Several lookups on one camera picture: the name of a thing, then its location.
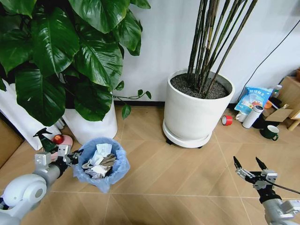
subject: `tape roll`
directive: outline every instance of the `tape roll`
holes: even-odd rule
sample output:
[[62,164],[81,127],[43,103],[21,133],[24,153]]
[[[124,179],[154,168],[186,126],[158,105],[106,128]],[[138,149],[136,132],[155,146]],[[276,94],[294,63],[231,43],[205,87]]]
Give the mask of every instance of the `tape roll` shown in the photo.
[[232,125],[233,117],[232,116],[222,116],[222,124],[224,126]]

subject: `black cable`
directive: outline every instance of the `black cable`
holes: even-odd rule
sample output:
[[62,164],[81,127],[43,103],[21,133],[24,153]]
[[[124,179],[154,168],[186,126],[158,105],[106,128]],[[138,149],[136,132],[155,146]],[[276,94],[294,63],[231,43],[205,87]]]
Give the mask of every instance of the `black cable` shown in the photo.
[[270,184],[272,184],[272,185],[274,185],[274,186],[276,186],[276,187],[279,187],[279,188],[282,188],[282,189],[284,189],[284,190],[291,191],[291,192],[294,192],[294,193],[297,193],[297,194],[300,195],[300,192],[299,192],[299,191],[295,191],[295,190],[293,190],[293,189],[289,189],[289,188],[287,188],[287,187],[280,186],[280,185],[275,184],[275,183],[273,183],[273,182],[271,182],[271,181],[268,181],[267,179],[265,179],[265,181],[268,182],[268,183],[270,183]]
[[250,78],[248,79],[248,81],[245,83],[240,96],[242,95],[245,86],[247,85],[247,83],[251,80],[251,78],[253,77],[253,75],[255,74],[255,72],[257,71],[257,69],[266,61],[266,59],[284,42],[284,40],[290,35],[290,33],[296,28],[296,26],[300,23],[300,20],[296,23],[296,25],[291,29],[291,31],[285,36],[285,38],[276,46],[276,48],[274,48],[269,55],[256,67],[256,69],[254,70],[253,74],[250,76]]

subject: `trash bin liner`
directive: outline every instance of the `trash bin liner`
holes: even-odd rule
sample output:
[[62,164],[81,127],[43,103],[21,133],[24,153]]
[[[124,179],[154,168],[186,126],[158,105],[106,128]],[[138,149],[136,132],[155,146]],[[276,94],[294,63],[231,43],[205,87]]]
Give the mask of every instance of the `trash bin liner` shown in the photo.
[[[89,175],[84,173],[82,165],[88,162],[90,158],[93,158],[93,155],[97,150],[96,144],[103,143],[112,145],[112,154],[114,154],[117,159],[112,167],[112,172],[110,172],[109,175],[103,179],[92,179]],[[107,193],[110,189],[110,185],[121,180],[130,169],[125,150],[118,142],[111,138],[99,137],[92,139],[85,143],[80,149],[83,149],[83,152],[79,157],[78,164],[73,166],[73,176],[77,177],[80,182],[87,182],[96,186],[104,193]]]

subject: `mug handle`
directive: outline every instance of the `mug handle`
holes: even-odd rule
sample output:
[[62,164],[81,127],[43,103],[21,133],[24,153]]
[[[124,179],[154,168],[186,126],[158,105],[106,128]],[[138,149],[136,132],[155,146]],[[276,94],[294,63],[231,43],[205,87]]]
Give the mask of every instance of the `mug handle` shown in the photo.
[[278,140],[278,138],[279,138],[278,134],[276,134],[276,136],[275,136],[275,137],[276,137],[276,138],[275,138],[275,139],[273,139],[273,138],[274,138],[274,137],[273,137],[273,138],[272,138],[272,140],[274,140],[274,141],[277,141],[277,140]]

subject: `blue plastic bag package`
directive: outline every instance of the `blue plastic bag package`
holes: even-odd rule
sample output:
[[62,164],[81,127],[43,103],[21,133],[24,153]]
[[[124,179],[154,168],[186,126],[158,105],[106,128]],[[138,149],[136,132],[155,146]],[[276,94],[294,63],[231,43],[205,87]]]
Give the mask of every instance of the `blue plastic bag package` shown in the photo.
[[[112,167],[112,172],[103,179],[92,179],[89,175],[84,173],[82,165],[93,157],[97,150],[96,144],[108,143],[112,145],[112,154],[117,159]],[[129,171],[130,165],[126,158],[126,152],[122,146],[115,140],[107,137],[99,137],[90,140],[85,143],[80,149],[83,149],[81,156],[79,157],[78,164],[73,166],[73,176],[77,177],[80,182],[87,182],[96,186],[100,191],[107,193],[111,184],[115,184],[121,180],[125,174]]]
[[251,86],[246,87],[246,89],[247,95],[244,95],[234,108],[235,110],[245,114],[249,114],[256,105],[264,107],[273,91],[272,88],[266,89]]

